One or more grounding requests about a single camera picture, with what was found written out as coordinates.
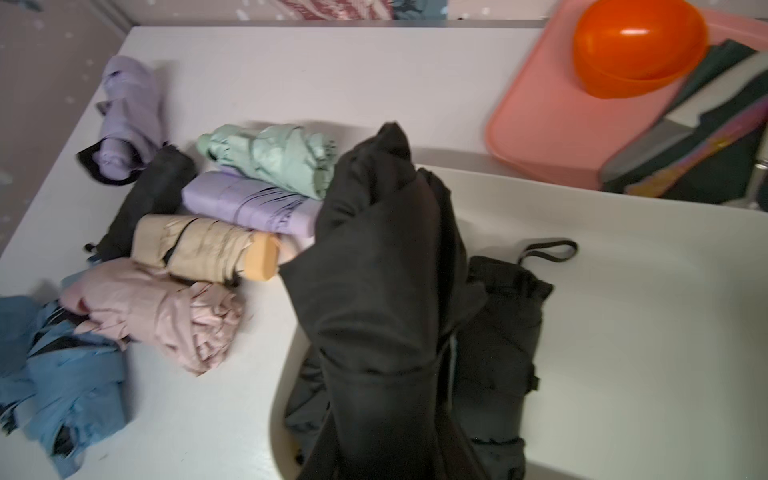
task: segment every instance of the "white sink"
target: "white sink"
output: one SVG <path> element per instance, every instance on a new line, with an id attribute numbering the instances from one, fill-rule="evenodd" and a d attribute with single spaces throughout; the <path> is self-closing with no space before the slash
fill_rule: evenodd
<path id="1" fill-rule="evenodd" d="M 528 460 L 564 472 L 546 478 L 768 472 L 768 214 L 432 170 L 470 254 L 580 245 L 567 263 L 525 262 L 555 285 L 523 421 Z M 298 472 L 282 421 L 307 346 L 299 329 L 273 404 L 284 478 Z"/>

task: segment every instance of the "white table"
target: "white table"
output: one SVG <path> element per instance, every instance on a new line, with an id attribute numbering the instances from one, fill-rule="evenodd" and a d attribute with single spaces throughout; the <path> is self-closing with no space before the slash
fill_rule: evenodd
<path id="1" fill-rule="evenodd" d="M 488 161 L 482 130 L 538 33 L 135 28 L 121 53 L 161 70 L 169 138 L 198 160 L 194 140 L 225 123 L 298 122 L 346 150 L 397 120 L 421 164 L 509 175 Z M 82 246 L 101 238 L 128 192 L 96 184 L 74 159 L 97 140 L 93 105 L 102 98 L 91 100 L 0 257 L 0 295 L 50 290 L 84 269 Z M 520 240 L 564 234 L 581 242 L 570 263 L 531 262 L 557 289 L 536 359 L 541 388 L 526 401 L 528 480 L 768 472 L 764 217 L 436 171 L 454 190 L 473 252 L 509 258 Z M 280 416 L 306 339 L 279 278 L 242 294 L 247 314 L 229 358 L 201 377 L 151 347 L 129 348 L 131 422 L 90 447 L 74 478 L 295 473 Z M 0 438 L 0 477 L 56 475 L 15 432 Z"/>

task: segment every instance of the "orange bowl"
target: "orange bowl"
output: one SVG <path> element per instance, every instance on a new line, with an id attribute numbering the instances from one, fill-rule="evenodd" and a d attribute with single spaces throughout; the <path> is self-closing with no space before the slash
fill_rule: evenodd
<path id="1" fill-rule="evenodd" d="M 690 73 L 707 44 L 707 24 L 684 0 L 598 0 L 576 26 L 574 66 L 590 95 L 636 97 Z"/>

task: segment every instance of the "folded umbrella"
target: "folded umbrella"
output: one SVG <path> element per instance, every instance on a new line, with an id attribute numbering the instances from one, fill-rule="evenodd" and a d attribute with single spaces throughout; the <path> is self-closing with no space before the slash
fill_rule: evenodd
<path id="1" fill-rule="evenodd" d="M 181 191 L 184 206 L 263 232 L 311 237 L 320 202 L 267 182 L 224 172 L 200 174 Z"/>
<path id="2" fill-rule="evenodd" d="M 0 298 L 0 427 L 8 434 L 19 424 L 15 409 L 35 394 L 27 371 L 27 352 L 40 327 L 40 306 L 28 296 Z"/>
<path id="3" fill-rule="evenodd" d="M 219 365 L 237 332 L 243 305 L 219 283 L 187 286 L 163 269 L 128 258 L 100 263 L 61 294 L 61 305 L 90 319 L 77 333 L 122 343 L 131 337 L 158 347 L 201 375 Z"/>
<path id="4" fill-rule="evenodd" d="M 160 89 L 151 70 L 131 57 L 115 55 L 101 77 L 107 100 L 101 140 L 78 153 L 94 180 L 107 185 L 135 182 L 163 144 Z"/>
<path id="5" fill-rule="evenodd" d="M 439 435 L 452 425 L 444 353 L 485 293 L 468 281 L 449 191 L 415 171 L 397 124 L 339 160 L 316 243 L 280 273 L 330 404 L 301 478 L 445 476 L 445 453 L 468 450 Z"/>
<path id="6" fill-rule="evenodd" d="M 279 249 L 274 233 L 194 215 L 145 215 L 131 258 L 187 280 L 234 285 L 240 278 L 272 278 Z"/>
<path id="7" fill-rule="evenodd" d="M 291 124 L 261 131 L 222 125 L 202 134 L 197 149 L 221 167 L 316 200 L 326 196 L 336 164 L 333 140 Z"/>
<path id="8" fill-rule="evenodd" d="M 765 57 L 733 41 L 714 47 L 673 100 L 672 106 L 677 108 L 671 108 L 673 111 L 667 112 L 667 116 L 687 110 L 690 104 L 696 104 L 702 98 L 708 99 L 701 95 L 726 78 L 724 71 L 731 74 L 753 61 L 762 65 Z M 661 151 L 658 147 L 663 142 L 655 142 L 651 149 L 655 149 L 655 154 L 621 174 L 606 174 L 610 179 L 604 182 L 602 189 L 718 204 L 741 197 L 754 164 L 756 148 L 750 150 L 749 147 L 759 140 L 753 134 L 756 130 L 763 131 L 768 108 L 768 71 L 745 78 L 751 80 L 745 82 L 736 94 L 722 98 L 722 104 L 697 116 L 697 126 L 690 134 Z M 657 125 L 652 131 L 663 130 Z M 638 151 L 640 145 L 641 142 L 634 142 L 623 153 Z"/>
<path id="9" fill-rule="evenodd" d="M 77 457 L 89 446 L 125 427 L 121 383 L 123 353 L 111 340 L 77 334 L 86 320 L 61 308 L 45 306 L 45 319 L 27 358 L 35 384 L 36 412 L 25 426 L 40 442 L 62 478 L 79 470 Z"/>
<path id="10" fill-rule="evenodd" d="M 491 480 L 520 480 L 523 398 L 538 385 L 533 355 L 541 306 L 554 287 L 492 258 L 473 257 L 469 269 L 485 284 L 488 302 L 457 335 L 453 412 Z"/>

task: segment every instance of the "colorful fabric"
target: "colorful fabric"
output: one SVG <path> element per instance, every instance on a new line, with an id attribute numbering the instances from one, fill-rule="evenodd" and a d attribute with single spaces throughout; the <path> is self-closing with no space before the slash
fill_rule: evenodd
<path id="1" fill-rule="evenodd" d="M 184 206 L 203 214 L 263 232 L 311 237 L 322 205 L 261 180 L 224 172 L 205 172 L 181 191 Z"/>
<path id="2" fill-rule="evenodd" d="M 107 100 L 96 104 L 104 115 L 95 145 L 78 153 L 94 180 L 108 185 L 136 181 L 163 144 L 160 89 L 141 62 L 116 55 L 101 77 Z"/>
<path id="3" fill-rule="evenodd" d="M 304 20 L 442 20 L 447 0 L 277 0 Z"/>
<path id="4" fill-rule="evenodd" d="M 232 283 L 245 269 L 253 236 L 214 218 L 145 215 L 136 226 L 131 259 L 188 280 Z"/>
<path id="5" fill-rule="evenodd" d="M 198 151 L 245 177 L 322 200 L 333 178 L 336 142 L 298 125 L 251 131 L 223 125 L 197 139 Z"/>
<path id="6" fill-rule="evenodd" d="M 173 280 L 167 271 L 128 258 L 100 263 L 61 294 L 67 310 L 90 315 L 76 333 L 150 343 L 201 375 L 219 365 L 243 316 L 243 304 L 223 285 Z"/>
<path id="7" fill-rule="evenodd" d="M 27 372 L 27 352 L 39 328 L 40 306 L 28 296 L 0 298 L 0 427 L 7 433 L 18 427 L 15 409 L 35 394 Z"/>
<path id="8" fill-rule="evenodd" d="M 38 317 L 45 326 L 35 334 L 27 358 L 37 392 L 36 411 L 25 432 L 40 442 L 62 478 L 80 468 L 78 456 L 126 424 L 121 395 L 124 355 L 109 339 L 75 332 L 84 317 L 58 301 Z"/>

